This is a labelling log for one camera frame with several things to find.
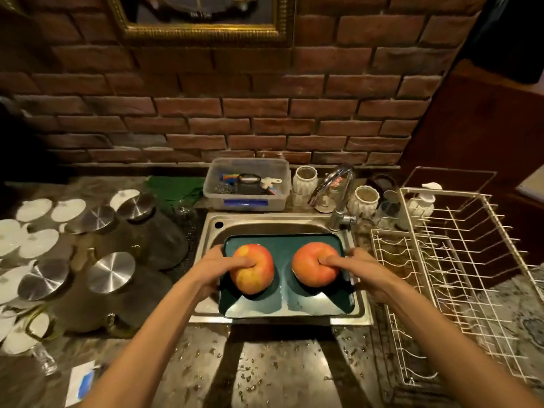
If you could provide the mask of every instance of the white soap dispenser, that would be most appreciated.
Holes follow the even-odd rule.
[[[438,183],[424,183],[421,187],[430,190],[442,190],[442,186]],[[429,192],[420,192],[416,197],[411,198],[406,204],[408,213],[412,220],[412,225],[422,226],[422,218],[428,218],[432,215],[432,212],[435,210],[435,194],[431,191]],[[397,221],[397,226],[403,231],[410,229],[410,222],[404,210],[401,210],[399,213],[399,219]]]

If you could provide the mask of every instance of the teal tray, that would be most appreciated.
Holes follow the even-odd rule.
[[[332,233],[234,235],[225,240],[223,253],[232,256],[236,249],[254,243],[266,247],[274,259],[274,280],[256,295],[242,294],[230,274],[221,278],[219,312],[231,318],[271,316],[345,315],[355,308],[349,274],[342,270],[335,281],[323,288],[310,288],[296,278],[291,260],[296,251],[310,242],[324,242],[344,256],[340,239]]]

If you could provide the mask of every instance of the person's left hand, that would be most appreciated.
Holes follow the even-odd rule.
[[[187,273],[194,277],[200,285],[197,296],[199,302],[206,299],[212,292],[217,291],[219,278],[231,269],[238,267],[253,267],[255,261],[248,257],[225,257],[221,245],[212,247]]]

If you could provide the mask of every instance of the white dish rack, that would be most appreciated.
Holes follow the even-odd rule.
[[[429,181],[438,183],[445,172],[488,173],[491,177],[476,192],[434,191],[436,202],[431,217],[410,218],[407,232],[373,229],[371,240],[377,260],[425,295],[512,375],[527,384],[538,384],[538,378],[529,374],[527,357],[517,355],[518,338],[510,329],[513,322],[502,311],[492,285],[498,276],[520,271],[531,281],[543,304],[544,295],[537,284],[544,281],[535,278],[534,267],[524,262],[523,252],[515,247],[517,240],[509,237],[509,227],[501,223],[503,217],[496,213],[497,205],[490,203],[491,196],[480,193],[494,173],[419,167],[407,182],[418,170],[427,176],[431,174]],[[406,195],[415,196],[422,190],[400,188],[401,209],[407,211]],[[413,390],[440,388],[439,374],[417,343],[388,307],[386,312],[401,385]]]

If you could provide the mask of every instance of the chrome faucet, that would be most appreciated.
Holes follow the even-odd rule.
[[[312,196],[308,200],[310,206],[315,207],[317,201],[321,198],[323,193],[339,178],[346,175],[344,186],[344,193],[339,201],[336,201],[336,208],[331,214],[331,218],[327,222],[327,228],[332,232],[337,232],[340,230],[342,225],[350,225],[353,222],[357,221],[356,216],[351,216],[348,212],[348,201],[351,195],[351,188],[353,187],[355,179],[355,170],[351,165],[340,165],[336,168],[335,171],[327,175],[323,182],[316,187],[316,190],[313,191]]]

